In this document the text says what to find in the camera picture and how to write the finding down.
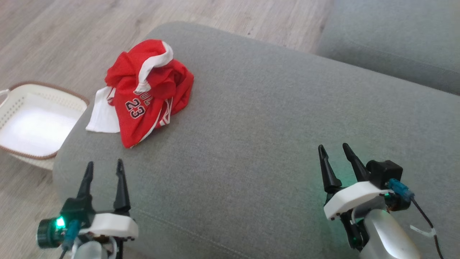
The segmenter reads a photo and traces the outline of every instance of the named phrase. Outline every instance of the laundry basket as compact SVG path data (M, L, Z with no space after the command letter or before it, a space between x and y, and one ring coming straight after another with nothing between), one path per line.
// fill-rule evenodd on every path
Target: laundry basket
M42 82L0 91L0 148L27 163L52 170L54 157L89 101Z

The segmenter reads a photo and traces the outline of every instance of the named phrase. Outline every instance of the white zip tie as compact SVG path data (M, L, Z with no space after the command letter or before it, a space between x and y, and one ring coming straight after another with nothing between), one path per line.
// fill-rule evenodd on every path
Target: white zip tie
M420 234L426 236L426 237L434 237L436 235L436 230L434 228L431 229L431 232L425 232L423 230L420 230L412 225L410 225L410 228L416 232L419 232Z

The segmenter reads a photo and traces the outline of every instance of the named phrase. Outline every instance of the wire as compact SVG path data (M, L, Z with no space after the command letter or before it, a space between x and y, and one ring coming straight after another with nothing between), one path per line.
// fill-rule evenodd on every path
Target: wire
M118 245L118 253L116 256L116 259L122 259L122 258L123 258L123 240Z
M412 197L411 200L412 200L413 204L415 205L415 207L417 207L419 212L422 214L423 218L428 222L428 224L430 225L430 228L433 229L434 228L433 223L431 223L431 220L426 216L426 214L420 208L419 204L415 201L415 198ZM439 255L439 258L444 259L443 254L441 253L441 249L439 248L439 241L437 239L437 235L435 234L433 236L433 238L434 238L434 243L436 245L436 250L437 250L437 254Z
M355 212L356 212L356 208L353 209L353 211L351 212L351 224L356 224L356 218L355 218Z
M62 251L62 254L61 254L61 256L59 257L59 259L63 259L65 253L67 253L67 249L64 249L64 250Z

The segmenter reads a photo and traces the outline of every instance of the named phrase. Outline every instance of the gray fabric upholstery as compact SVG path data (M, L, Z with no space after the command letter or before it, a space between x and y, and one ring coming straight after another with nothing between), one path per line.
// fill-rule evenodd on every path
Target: gray fabric upholstery
M458 0L336 0L317 54L460 94Z
M357 258L340 222L325 219L317 154L323 144L353 184L348 142L364 163L400 164L446 258L460 254L459 96L200 25L166 24L149 37L194 73L189 105L133 149L118 134L86 132L90 107L56 158L62 200L94 161L95 207L110 208L122 158L140 227L128 245L152 258ZM418 212L394 216L434 258L433 241L408 227L427 227Z

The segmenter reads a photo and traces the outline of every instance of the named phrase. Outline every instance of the silver robot arm casing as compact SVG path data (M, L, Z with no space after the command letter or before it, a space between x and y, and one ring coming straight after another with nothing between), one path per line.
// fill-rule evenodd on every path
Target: silver robot arm casing
M84 243L76 250L72 259L108 259L107 251L96 241Z
M421 254L398 222L388 212L375 209L364 217L369 241L360 259L420 259Z

